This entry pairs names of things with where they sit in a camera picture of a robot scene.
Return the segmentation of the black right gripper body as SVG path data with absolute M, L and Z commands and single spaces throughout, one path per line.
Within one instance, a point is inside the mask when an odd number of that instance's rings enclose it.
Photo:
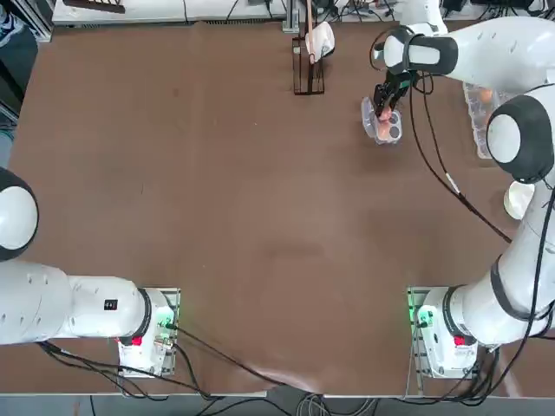
M 409 72 L 393 74 L 386 72 L 384 87 L 384 96 L 386 101 L 400 100 L 411 86 L 412 75 Z

